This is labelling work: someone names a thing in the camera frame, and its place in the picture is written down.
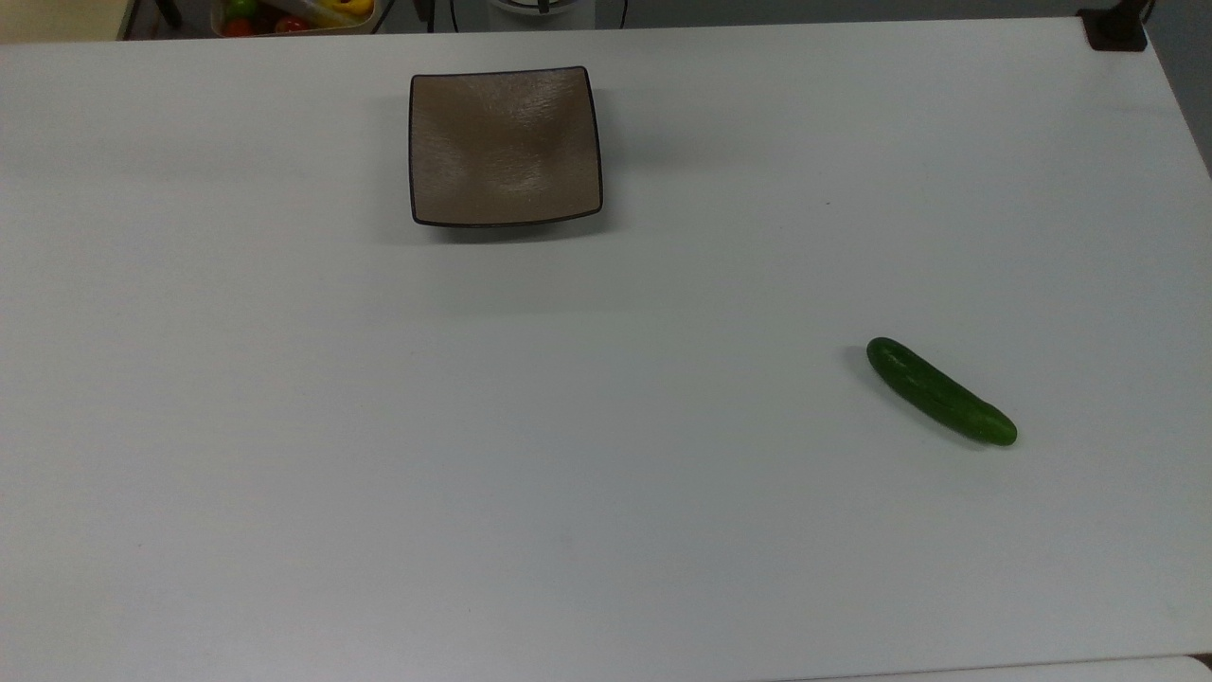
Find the white table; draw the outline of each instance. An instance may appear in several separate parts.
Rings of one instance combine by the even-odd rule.
[[[1208,682],[1210,680],[1212,674],[1205,665],[1195,659],[1176,657],[885,675],[875,682]]]
[[[412,223],[413,73],[577,63],[602,213]],[[1029,19],[0,64],[7,678],[1212,649],[1212,182],[1153,52]],[[905,408],[876,334],[1019,443]]]

